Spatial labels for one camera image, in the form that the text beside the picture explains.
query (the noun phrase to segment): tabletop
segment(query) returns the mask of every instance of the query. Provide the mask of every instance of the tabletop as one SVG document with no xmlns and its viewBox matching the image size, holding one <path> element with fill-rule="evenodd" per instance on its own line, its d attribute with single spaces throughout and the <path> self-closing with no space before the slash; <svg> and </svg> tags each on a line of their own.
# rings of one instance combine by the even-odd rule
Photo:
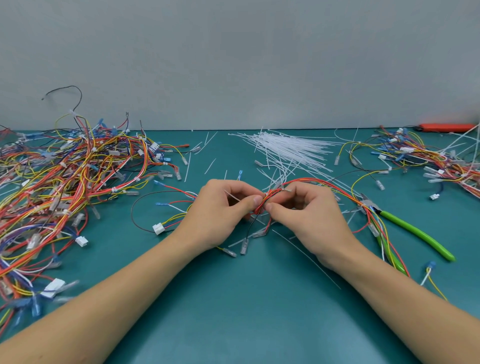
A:
<svg viewBox="0 0 480 364">
<path fill-rule="evenodd" d="M 209 179 L 242 180 L 260 189 L 269 180 L 254 160 L 264 158 L 241 138 L 229 135 L 237 131 L 218 131 L 208 145 L 192 155 L 185 181 L 186 167 L 173 156 L 183 180 L 170 183 L 185 191 L 198 192 Z M 328 137 L 341 141 L 334 130 L 289 130 L 289 135 Z M 373 129 L 360 129 L 356 140 L 365 140 Z M 207 131 L 150 131 L 147 135 L 173 145 L 194 146 L 204 141 Z M 351 140 L 355 130 L 337 130 L 340 138 Z M 454 140 L 448 134 L 422 134 L 427 145 L 447 146 Z M 340 146 L 331 146 L 326 166 L 339 176 L 354 170 L 347 154 L 334 166 Z M 355 154 L 366 169 L 381 169 L 382 162 L 364 148 Z M 205 171 L 216 158 L 207 173 Z M 420 282 L 427 262 L 437 263 L 432 276 L 449 301 L 480 317 L 480 266 L 476 253 L 478 221 L 477 199 L 453 183 L 447 183 L 441 197 L 430 200 L 438 190 L 436 183 L 422 177 L 422 168 L 410 168 L 377 176 L 385 186 L 380 191 L 374 181 L 364 178 L 355 190 L 365 193 L 380 208 L 393 213 L 450 250 L 456 261 L 449 263 L 430 246 L 409 232 L 385 221 L 392 243 L 405 261 L 412 278 Z M 351 185 L 363 172 L 339 177 Z M 307 174 L 295 170 L 295 178 Z M 140 192 L 160 191 L 149 183 Z M 154 194 L 140 200 L 134 210 L 135 221 L 147 228 L 170 217 L 171 211 L 155 202 L 171 198 Z M 98 205 L 101 220 L 91 219 L 83 235 L 89 244 L 72 246 L 62 256 L 63 265 L 54 277 L 80 280 L 69 295 L 80 294 L 115 273 L 157 244 L 164 235 L 155 236 L 134 226 L 130 209 L 135 196 L 122 196 Z M 345 209 L 353 207 L 345 202 Z M 355 215 L 352 230 L 365 224 L 365 215 Z M 248 224 L 241 222 L 223 246 L 245 235 Z M 276 225 L 266 236 L 252 239 L 245 256 L 231 258 L 218 249 L 193 260 L 167 286 L 161 296 L 124 337 L 107 363 L 411 363 L 417 359 L 383 323 L 362 297 L 340 276 L 316 264 L 293 233 Z M 371 251 L 380 256 L 376 239 L 369 230 L 356 234 Z M 231 248 L 239 253 L 240 244 Z M 15 333 L 9 330 L 6 337 Z"/>
</svg>

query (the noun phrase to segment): finger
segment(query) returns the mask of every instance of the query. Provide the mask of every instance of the finger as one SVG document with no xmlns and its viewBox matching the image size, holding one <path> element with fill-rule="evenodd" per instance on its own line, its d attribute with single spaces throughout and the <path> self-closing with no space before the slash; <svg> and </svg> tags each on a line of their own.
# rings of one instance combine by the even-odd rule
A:
<svg viewBox="0 0 480 364">
<path fill-rule="evenodd" d="M 267 203 L 265 205 L 265 210 L 267 210 L 273 220 L 285 225 L 290 230 L 293 230 L 297 225 L 295 221 L 298 217 L 298 211 L 290 210 L 289 208 L 283 207 L 274 202 Z"/>
<path fill-rule="evenodd" d="M 245 215 L 247 215 L 249 212 L 255 210 L 260 203 L 262 203 L 263 196 L 255 194 L 252 196 L 248 196 L 241 200 L 240 202 L 237 202 L 235 205 L 230 207 L 230 210 L 233 211 L 236 217 L 238 217 L 238 220 Z"/>
<path fill-rule="evenodd" d="M 284 204 L 287 201 L 295 199 L 296 205 L 309 204 L 320 193 L 322 188 L 310 183 L 293 182 L 287 187 L 291 192 L 283 190 L 271 197 L 268 202 Z"/>
<path fill-rule="evenodd" d="M 242 194 L 244 196 L 251 196 L 253 194 L 265 196 L 265 194 L 258 188 L 250 186 L 244 181 L 221 180 L 221 182 L 223 182 L 224 188 L 234 196 L 238 194 Z"/>
</svg>

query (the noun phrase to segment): person's left arm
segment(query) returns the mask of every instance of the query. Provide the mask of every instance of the person's left arm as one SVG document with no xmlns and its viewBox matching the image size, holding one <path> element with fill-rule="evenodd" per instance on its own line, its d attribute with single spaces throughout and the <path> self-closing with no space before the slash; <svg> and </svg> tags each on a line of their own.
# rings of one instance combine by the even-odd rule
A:
<svg viewBox="0 0 480 364">
<path fill-rule="evenodd" d="M 225 191 L 241 201 L 231 199 Z M 141 257 L 0 345 L 6 363 L 102 363 L 172 278 L 221 244 L 263 193 L 211 180 L 177 229 Z"/>
</svg>

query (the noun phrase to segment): forearm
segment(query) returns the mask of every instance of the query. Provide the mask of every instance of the forearm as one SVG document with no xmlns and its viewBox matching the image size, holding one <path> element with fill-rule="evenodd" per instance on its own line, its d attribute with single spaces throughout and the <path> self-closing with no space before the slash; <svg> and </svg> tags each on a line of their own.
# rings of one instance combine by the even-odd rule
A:
<svg viewBox="0 0 480 364">
<path fill-rule="evenodd" d="M 102 363 L 200 251 L 175 235 L 4 342 L 9 363 Z"/>
<path fill-rule="evenodd" d="M 424 363 L 472 363 L 480 356 L 480 321 L 380 260 L 363 246 L 334 269 Z"/>
</svg>

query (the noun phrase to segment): green handle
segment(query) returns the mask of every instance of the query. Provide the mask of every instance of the green handle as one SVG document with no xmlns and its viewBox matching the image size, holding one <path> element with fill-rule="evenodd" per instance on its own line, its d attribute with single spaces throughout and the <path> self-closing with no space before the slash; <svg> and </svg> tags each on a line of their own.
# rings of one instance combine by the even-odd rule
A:
<svg viewBox="0 0 480 364">
<path fill-rule="evenodd" d="M 399 270 L 403 274 L 407 275 L 407 272 L 403 268 L 402 263 L 398 260 L 398 258 L 395 255 L 393 255 L 393 253 L 392 253 L 393 261 L 392 261 L 392 259 L 390 259 L 390 254 L 387 253 L 388 247 L 386 245 L 385 239 L 381 235 L 379 235 L 379 236 L 377 236 L 377 241 L 378 241 L 378 244 L 380 245 L 380 248 L 382 247 L 382 244 L 384 245 L 385 256 L 387 257 L 388 261 L 390 263 L 392 263 L 394 268 L 396 268 L 397 270 Z"/>
<path fill-rule="evenodd" d="M 453 256 L 452 253 L 450 253 L 448 250 L 445 249 L 443 245 L 441 245 L 438 241 L 436 241 L 434 238 L 432 238 L 430 235 L 425 234 L 422 230 L 416 228 L 415 226 L 409 224 L 406 221 L 403 221 L 402 219 L 396 217 L 395 215 L 392 215 L 389 212 L 382 211 L 380 213 L 381 216 L 384 218 L 389 219 L 391 222 L 394 222 L 398 226 L 401 226 L 405 230 L 411 232 L 414 235 L 417 235 L 420 239 L 426 241 L 430 246 L 438 251 L 446 260 L 450 262 L 455 261 L 455 257 Z"/>
</svg>

